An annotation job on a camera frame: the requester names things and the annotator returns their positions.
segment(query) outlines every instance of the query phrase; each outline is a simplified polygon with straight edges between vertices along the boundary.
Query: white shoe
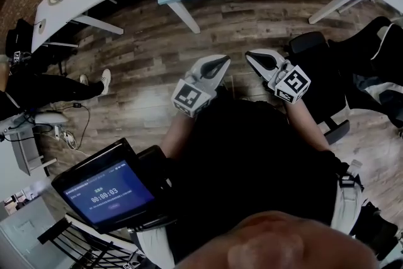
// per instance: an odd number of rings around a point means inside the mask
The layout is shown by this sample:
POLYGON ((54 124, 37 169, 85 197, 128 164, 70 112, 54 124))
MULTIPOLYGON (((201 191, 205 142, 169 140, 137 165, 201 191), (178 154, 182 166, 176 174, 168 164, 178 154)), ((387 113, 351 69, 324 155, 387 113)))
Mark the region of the white shoe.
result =
POLYGON ((88 77, 85 74, 81 74, 80 75, 80 83, 84 84, 84 85, 88 85, 88 77))
POLYGON ((109 84, 111 83, 111 71, 109 69, 105 69, 102 73, 101 82, 103 83, 103 91, 101 95, 108 94, 109 84))

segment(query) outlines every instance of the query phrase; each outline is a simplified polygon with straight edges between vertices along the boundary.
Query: seated person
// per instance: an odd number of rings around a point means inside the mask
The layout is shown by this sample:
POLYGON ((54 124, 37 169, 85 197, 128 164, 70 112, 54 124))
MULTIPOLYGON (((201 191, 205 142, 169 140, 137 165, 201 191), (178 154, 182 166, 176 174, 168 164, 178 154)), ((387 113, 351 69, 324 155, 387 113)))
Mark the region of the seated person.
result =
POLYGON ((41 108, 59 101, 81 101, 108 93, 111 72, 106 69, 97 83, 88 84, 85 75, 80 82, 64 76, 21 71, 9 76, 9 62, 0 55, 0 120, 27 109, 41 108))
POLYGON ((302 100, 285 108, 287 115, 221 93, 196 120, 175 116, 161 149, 176 161, 181 215, 137 234, 134 243, 152 262, 162 269, 376 267, 370 249, 330 228, 338 229, 338 174, 348 165, 302 100))

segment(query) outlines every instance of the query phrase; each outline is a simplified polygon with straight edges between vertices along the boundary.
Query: black device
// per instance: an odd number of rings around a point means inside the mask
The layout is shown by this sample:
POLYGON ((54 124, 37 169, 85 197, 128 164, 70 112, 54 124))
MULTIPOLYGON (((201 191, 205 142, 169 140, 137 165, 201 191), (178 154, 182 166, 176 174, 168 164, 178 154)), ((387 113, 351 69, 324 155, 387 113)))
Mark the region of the black device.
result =
POLYGON ((58 175, 52 186, 97 232, 140 232, 176 219, 168 169, 158 146, 136 155, 123 138, 58 175))

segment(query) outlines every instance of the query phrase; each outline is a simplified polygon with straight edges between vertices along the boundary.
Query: black pants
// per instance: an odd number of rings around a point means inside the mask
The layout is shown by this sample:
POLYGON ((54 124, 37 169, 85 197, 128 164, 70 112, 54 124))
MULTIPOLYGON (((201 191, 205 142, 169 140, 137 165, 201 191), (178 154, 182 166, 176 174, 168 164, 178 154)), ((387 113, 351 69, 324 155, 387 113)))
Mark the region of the black pants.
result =
POLYGON ((101 94, 103 83, 86 86, 63 76, 17 74, 10 76, 6 91, 22 109, 40 108, 59 101, 81 101, 101 94))

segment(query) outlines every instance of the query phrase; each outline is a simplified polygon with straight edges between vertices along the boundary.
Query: shoe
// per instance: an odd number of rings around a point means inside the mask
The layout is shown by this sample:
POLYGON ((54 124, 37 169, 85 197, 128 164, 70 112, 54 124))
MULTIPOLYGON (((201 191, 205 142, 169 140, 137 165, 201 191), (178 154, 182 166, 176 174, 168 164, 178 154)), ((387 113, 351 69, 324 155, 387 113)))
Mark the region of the shoe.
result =
POLYGON ((85 74, 81 74, 80 75, 80 83, 84 84, 84 85, 88 85, 88 77, 85 74))
POLYGON ((103 91, 101 95, 106 95, 109 92, 109 84, 111 83, 111 71, 109 69, 103 71, 101 82, 103 83, 103 91))

